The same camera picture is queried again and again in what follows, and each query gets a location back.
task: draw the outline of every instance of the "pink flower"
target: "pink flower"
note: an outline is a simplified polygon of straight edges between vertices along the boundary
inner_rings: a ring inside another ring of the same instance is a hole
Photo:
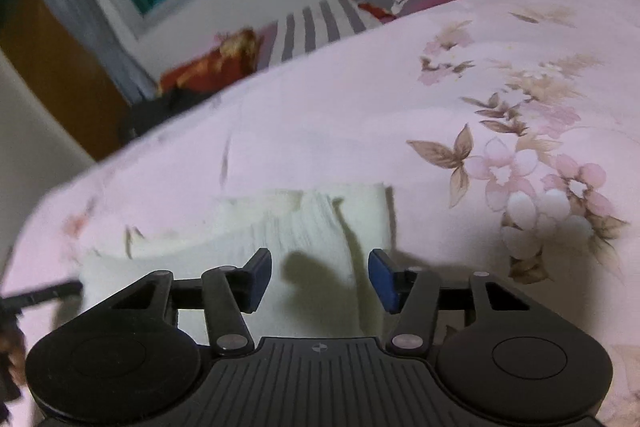
[[[526,108],[535,111],[546,120],[546,124],[537,129],[538,134],[546,134],[554,139],[558,139],[562,133],[580,121],[575,109],[567,105],[546,105],[532,100],[527,103]]]
[[[431,55],[432,57],[435,57],[436,55],[440,54],[441,51],[442,48],[440,47],[440,43],[438,41],[429,41],[427,42],[427,45],[424,47],[424,50],[422,52],[425,55]]]
[[[436,57],[443,50],[449,51],[454,46],[466,48],[468,45],[473,44],[474,40],[469,32],[464,29],[464,26],[469,23],[470,21],[464,21],[444,28],[433,41],[427,42],[424,47],[424,54]]]
[[[448,74],[452,73],[453,68],[438,68],[437,70],[424,70],[418,80],[425,86],[433,86],[439,83]]]
[[[536,192],[525,176],[538,165],[538,154],[531,149],[511,152],[499,139],[484,146],[483,156],[470,156],[465,160],[465,171],[470,178],[488,180],[485,189],[486,204],[495,212],[504,210],[513,192],[524,192],[531,198]]]
[[[572,213],[584,215],[585,209],[596,216],[607,217],[613,214],[613,205],[596,188],[607,181],[607,173],[595,163],[579,166],[577,162],[561,154],[556,156],[558,174],[549,174],[542,178],[545,190],[557,188],[564,190],[572,201]]]
[[[591,223],[572,216],[571,204],[562,190],[549,190],[539,198],[523,192],[511,194],[507,214],[515,227],[502,227],[500,235],[512,257],[529,259],[552,243],[582,251],[593,235]]]
[[[466,48],[474,42],[469,32],[460,26],[444,30],[436,37],[436,40],[446,50],[450,50],[453,46]]]

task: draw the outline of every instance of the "brown leaf print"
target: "brown leaf print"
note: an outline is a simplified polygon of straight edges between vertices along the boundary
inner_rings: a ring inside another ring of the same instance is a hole
[[[517,120],[513,120],[510,125],[494,120],[482,120],[480,123],[489,130],[503,134],[517,134],[518,136],[522,136],[527,130],[527,126]]]
[[[549,279],[542,260],[542,252],[529,259],[510,257],[509,277],[520,284],[534,284]]]
[[[467,98],[466,96],[460,97],[460,100],[466,103],[470,103],[471,105],[484,107],[485,109],[495,109],[500,104],[500,94],[494,92],[487,103],[480,102],[480,100],[476,100],[474,98]]]
[[[476,111],[476,114],[484,116],[485,118],[504,118],[504,111],[495,109],[481,109],[480,111]]]
[[[514,120],[515,118],[521,116],[520,111],[518,110],[519,107],[520,107],[520,104],[515,105],[514,107],[508,108],[506,112],[507,120]]]
[[[528,17],[526,15],[521,15],[519,13],[514,13],[514,12],[509,12],[509,13],[514,17],[516,17],[516,19],[520,19],[521,21],[524,21],[524,22],[530,22],[532,24],[538,24],[540,22],[539,20],[534,19],[533,17]]]
[[[449,181],[449,208],[453,208],[465,196],[469,189],[469,176],[465,168],[460,166],[451,174]]]
[[[471,60],[465,60],[465,62],[462,62],[461,64],[455,66],[452,71],[456,74],[461,74],[469,68],[475,68],[475,65]]]
[[[589,239],[589,251],[605,270],[620,281],[624,279],[620,269],[620,257],[610,243],[594,234]]]
[[[471,154],[471,151],[474,148],[474,137],[471,136],[471,131],[469,130],[469,124],[466,124],[456,141],[453,143],[453,150],[456,152],[456,155],[461,160],[466,159],[467,156]]]
[[[602,217],[589,213],[586,218],[596,235],[603,239],[619,239],[620,232],[628,225],[628,222],[613,216]]]
[[[428,57],[420,57],[423,71],[437,71],[439,66],[431,66],[431,59]]]
[[[512,229],[522,230],[518,225],[513,222],[511,216],[508,212],[502,214],[502,219],[500,220],[500,227],[510,227]]]
[[[141,237],[144,239],[144,235],[137,229],[137,227],[126,227],[124,231],[124,251],[129,259],[133,259],[131,254],[131,243],[133,242],[133,237]]]
[[[436,42],[446,51],[449,51],[457,45],[462,47],[468,46],[473,40],[463,28],[469,24],[471,24],[471,21],[462,21],[446,26],[446,28],[443,28],[436,36]]]
[[[454,150],[437,142],[407,140],[407,143],[414,148],[421,158],[441,169],[462,167],[463,161],[471,154],[471,149],[474,147],[474,140],[468,124],[458,133],[454,142]]]
[[[568,26],[569,28],[575,28],[570,21],[571,17],[575,15],[572,8],[568,6],[553,6],[546,9],[533,9],[530,7],[522,8],[520,12],[524,14],[515,14],[510,12],[514,17],[526,21],[526,22],[551,22],[553,24],[559,24],[561,26]]]
[[[525,134],[524,136],[520,136],[516,143],[516,152],[524,151],[525,149],[534,150],[538,153],[538,160],[541,161],[545,165],[552,165],[552,157],[550,156],[550,152],[556,150],[562,144],[553,140],[541,140],[538,139],[538,135],[535,133]]]
[[[431,165],[441,169],[455,169],[460,165],[460,160],[456,153],[442,143],[415,140],[409,140],[407,143],[414,148],[421,158],[427,160]]]

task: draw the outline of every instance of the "white wall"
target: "white wall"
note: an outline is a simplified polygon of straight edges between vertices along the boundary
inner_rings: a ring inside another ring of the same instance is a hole
[[[0,51],[0,269],[38,200],[92,164]]]

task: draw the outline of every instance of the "flower print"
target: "flower print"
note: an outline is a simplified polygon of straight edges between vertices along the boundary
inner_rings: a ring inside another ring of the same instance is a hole
[[[510,194],[524,192],[535,197],[535,190],[525,176],[538,165],[538,154],[531,149],[511,152],[499,138],[484,146],[483,156],[470,156],[465,170],[470,178],[487,180],[486,204],[495,212],[504,210]]]
[[[511,15],[524,22],[538,24],[540,22],[551,22],[561,26],[575,28],[571,22],[571,18],[575,15],[575,11],[568,6],[553,6],[546,9],[533,9],[523,7],[518,12],[510,12]]]
[[[562,68],[552,62],[540,62],[535,70],[522,70],[518,72],[518,76],[524,78],[532,78],[533,80],[542,80],[545,76],[551,78],[562,78]]]
[[[572,125],[579,122],[580,116],[573,107],[568,105],[547,105],[538,100],[531,100],[522,104],[525,115],[533,113],[532,119],[542,117],[545,123],[537,127],[537,134],[558,139],[562,133],[571,129]]]
[[[432,57],[436,57],[441,51],[442,48],[437,40],[427,42],[427,45],[422,50],[425,55],[431,55]]]
[[[607,427],[638,427],[640,425],[640,391],[620,396],[610,406],[613,411],[601,421]]]
[[[466,60],[458,65],[445,63],[437,66],[433,66],[431,59],[427,57],[421,57],[421,61],[422,74],[418,80],[425,86],[433,86],[433,84],[439,83],[439,81],[450,74],[456,74],[458,77],[461,77],[465,70],[473,68],[474,66],[471,60]]]
[[[537,75],[525,76],[522,72],[518,72],[517,76],[513,76],[511,82],[506,85],[513,90],[521,90],[533,100],[546,104],[559,103],[566,98],[578,96],[572,84],[565,80],[553,78],[548,74],[540,74],[540,78],[535,76]]]
[[[546,64],[547,67],[553,67],[565,78],[575,78],[576,76],[580,76],[582,70],[601,65],[602,62],[597,58],[592,55],[585,55],[581,53],[559,58],[558,60],[554,60],[553,62],[548,62]]]
[[[69,238],[78,239],[84,227],[94,215],[97,198],[91,198],[81,214],[68,216],[62,224],[62,233]]]
[[[607,180],[602,167],[595,163],[579,166],[566,154],[556,156],[554,163],[558,174],[548,174],[542,178],[545,190],[564,190],[571,201],[572,213],[577,216],[585,216],[587,211],[602,217],[613,214],[611,202],[596,191]]]
[[[466,48],[472,44],[474,40],[471,38],[469,32],[464,29],[464,26],[467,26],[470,22],[471,21],[463,21],[445,26],[433,41],[427,42],[424,48],[424,54],[436,57],[443,51],[449,51],[455,46]]]
[[[460,131],[453,149],[438,142],[409,140],[407,143],[431,165],[441,169],[453,169],[449,179],[449,208],[453,208],[465,196],[469,188],[469,176],[464,162],[474,148],[474,138],[468,124]]]
[[[464,29],[464,26],[468,25],[470,22],[471,21],[464,21],[459,24],[447,26],[436,36],[436,40],[445,50],[450,50],[454,46],[466,48],[474,42],[469,32]]]
[[[598,413],[607,427],[638,427],[640,425],[640,346],[613,346],[622,357],[627,389],[609,394]]]
[[[591,223],[571,214],[571,205],[562,190],[548,190],[537,199],[514,192],[507,203],[510,226],[500,235],[510,255],[518,260],[544,255],[545,247],[561,243],[585,250],[593,235]]]
[[[552,166],[553,157],[550,155],[550,152],[554,151],[561,145],[562,144],[557,141],[538,139],[538,135],[536,133],[528,132],[518,138],[518,142],[516,143],[516,152],[525,149],[534,150],[538,154],[538,160],[540,162],[545,165]]]

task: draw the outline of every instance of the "circular pad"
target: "circular pad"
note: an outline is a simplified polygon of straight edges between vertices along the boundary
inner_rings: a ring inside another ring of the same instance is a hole
[[[512,377],[542,380],[560,373],[566,366],[562,347],[536,337],[516,337],[494,347],[495,364]]]
[[[476,322],[438,352],[444,385],[480,413],[517,423],[560,423],[587,414],[607,393],[606,351],[577,328]]]
[[[63,327],[31,350],[27,380],[44,410],[75,422],[127,424],[167,409],[193,386],[200,352],[183,331],[123,311],[94,323],[101,331]]]

